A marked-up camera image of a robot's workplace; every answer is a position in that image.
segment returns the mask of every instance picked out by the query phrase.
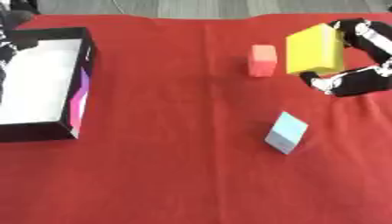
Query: gray floor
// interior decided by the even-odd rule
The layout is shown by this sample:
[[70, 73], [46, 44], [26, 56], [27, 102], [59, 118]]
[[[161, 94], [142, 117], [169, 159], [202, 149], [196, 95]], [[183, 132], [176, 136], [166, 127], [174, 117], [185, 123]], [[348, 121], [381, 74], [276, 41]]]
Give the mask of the gray floor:
[[[385, 12], [392, 0], [116, 0], [154, 18], [247, 18], [269, 13]], [[38, 0], [45, 14], [120, 14], [112, 0]]]

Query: open box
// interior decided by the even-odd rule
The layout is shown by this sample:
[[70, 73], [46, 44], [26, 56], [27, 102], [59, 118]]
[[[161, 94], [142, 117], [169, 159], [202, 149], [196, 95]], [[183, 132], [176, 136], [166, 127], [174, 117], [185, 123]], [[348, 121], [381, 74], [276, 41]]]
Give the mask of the open box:
[[95, 57], [86, 28], [12, 31], [11, 39], [37, 39], [5, 70], [0, 142], [78, 138]]

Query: foam block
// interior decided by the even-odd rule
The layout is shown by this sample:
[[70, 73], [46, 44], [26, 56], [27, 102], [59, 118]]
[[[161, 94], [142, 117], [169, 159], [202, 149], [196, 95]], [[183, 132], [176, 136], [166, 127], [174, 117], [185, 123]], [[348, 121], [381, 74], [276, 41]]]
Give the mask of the foam block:
[[277, 51], [273, 45], [253, 45], [248, 56], [249, 75], [270, 77], [277, 66]]
[[287, 74], [314, 71], [326, 75], [345, 70], [342, 34], [327, 24], [291, 34], [286, 46]]
[[300, 142], [308, 125], [287, 112], [277, 119], [265, 141], [284, 154], [290, 154]]

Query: red cube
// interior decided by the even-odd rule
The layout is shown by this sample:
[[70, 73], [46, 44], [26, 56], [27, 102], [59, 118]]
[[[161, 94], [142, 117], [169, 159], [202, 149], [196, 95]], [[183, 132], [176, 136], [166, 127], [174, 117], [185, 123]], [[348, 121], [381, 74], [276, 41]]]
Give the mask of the red cube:
[[249, 75], [270, 77], [277, 66], [277, 51], [273, 45], [253, 45], [248, 57]]

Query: red tablecloth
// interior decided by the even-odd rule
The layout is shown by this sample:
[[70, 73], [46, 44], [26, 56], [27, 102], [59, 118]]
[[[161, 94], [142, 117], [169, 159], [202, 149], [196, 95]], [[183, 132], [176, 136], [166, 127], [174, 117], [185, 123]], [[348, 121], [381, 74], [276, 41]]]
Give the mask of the red tablecloth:
[[[390, 224], [392, 92], [337, 99], [284, 73], [288, 34], [351, 17], [392, 22], [38, 17], [100, 52], [80, 140], [0, 144], [0, 223]], [[277, 47], [274, 77], [247, 77], [252, 44]], [[289, 156], [263, 142], [283, 110], [310, 125]]]

